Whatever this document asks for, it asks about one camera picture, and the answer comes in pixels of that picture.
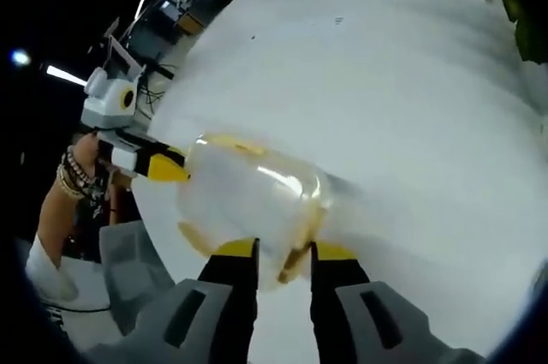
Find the person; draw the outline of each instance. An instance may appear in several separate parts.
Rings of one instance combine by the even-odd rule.
[[[94,194],[97,160],[95,134],[84,135],[63,155],[56,179],[42,204],[25,267],[27,278],[51,320],[79,350],[114,342],[122,336],[109,313],[100,269],[88,261],[63,257],[63,246],[73,232],[77,206]],[[88,282],[86,291],[81,291],[77,281]],[[102,302],[106,305],[93,306],[93,294],[81,294],[89,293],[91,287],[93,294],[103,295],[106,301]]]

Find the white surface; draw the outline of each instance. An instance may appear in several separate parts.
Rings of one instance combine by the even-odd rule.
[[[185,147],[243,132],[337,176],[352,199],[331,239],[445,342],[486,354],[548,254],[548,164],[522,87],[513,26],[483,0],[235,0],[150,133]],[[176,186],[134,192],[172,277],[196,277]],[[307,300],[304,283],[259,297],[253,364],[317,362]]]

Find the black cable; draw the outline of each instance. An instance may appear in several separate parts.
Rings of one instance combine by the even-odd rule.
[[[56,308],[58,310],[67,311],[69,313],[102,313],[104,311],[110,311],[110,306],[108,306],[106,308],[97,308],[97,309],[93,309],[93,310],[77,310],[77,309],[74,309],[74,308],[61,307],[61,306],[58,306],[57,304],[51,304],[49,302],[43,302],[42,301],[42,304],[44,304],[46,307]]]

